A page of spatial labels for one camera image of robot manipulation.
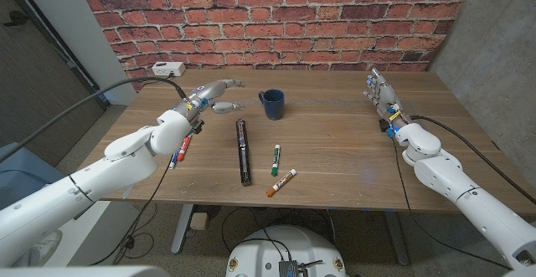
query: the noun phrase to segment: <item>brick wall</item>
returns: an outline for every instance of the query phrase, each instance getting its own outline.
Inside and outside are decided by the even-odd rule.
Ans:
[[[463,0],[87,0],[130,77],[201,69],[421,71]]]

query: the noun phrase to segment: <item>orange marker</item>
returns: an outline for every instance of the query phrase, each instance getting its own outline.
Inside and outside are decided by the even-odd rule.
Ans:
[[[178,152],[177,161],[182,162],[184,160],[184,154],[186,153],[186,149],[188,148],[188,144],[190,143],[191,139],[192,139],[192,135],[184,138],[184,142],[183,142],[183,145],[181,146],[181,150]]]
[[[283,185],[289,182],[292,179],[292,177],[294,177],[295,175],[296,175],[296,171],[292,169],[289,173],[287,173],[284,177],[282,177],[281,180],[279,180],[279,182],[276,183],[276,185],[274,185],[272,188],[270,188],[270,190],[266,192],[266,196],[267,197],[273,196],[274,193],[276,193],[276,191],[279,190],[279,188],[283,187]]]

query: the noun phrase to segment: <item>table leg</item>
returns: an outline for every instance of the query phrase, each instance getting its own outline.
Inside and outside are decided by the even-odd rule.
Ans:
[[[178,217],[177,231],[171,244],[171,253],[179,254],[186,241],[186,232],[190,229],[190,220],[192,219],[193,204],[184,204],[181,215]]]
[[[396,253],[396,260],[402,265],[410,264],[408,249],[405,246],[404,235],[402,234],[398,214],[396,214],[396,212],[384,212],[384,215],[387,220],[387,227],[389,229],[389,234],[391,235],[394,252]]]

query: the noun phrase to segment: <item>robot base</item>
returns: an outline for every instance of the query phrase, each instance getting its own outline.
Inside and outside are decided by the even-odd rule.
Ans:
[[[322,260],[319,264],[307,267],[307,275],[311,277],[346,277],[343,258],[338,250],[324,237],[306,228],[280,225],[266,228],[266,232],[273,240],[285,244],[290,250],[292,260],[297,264],[309,264]],[[247,239],[267,239],[263,230],[259,230]],[[288,259],[285,247],[275,243],[283,254],[284,260]],[[270,241],[252,240],[237,245],[229,257],[227,263],[227,277],[253,277],[253,276],[280,276],[279,263],[281,256]]]

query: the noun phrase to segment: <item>blue mug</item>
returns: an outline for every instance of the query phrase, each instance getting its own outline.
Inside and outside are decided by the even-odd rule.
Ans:
[[[285,95],[282,90],[270,89],[259,92],[260,102],[265,106],[266,116],[271,120],[278,120],[283,116]]]

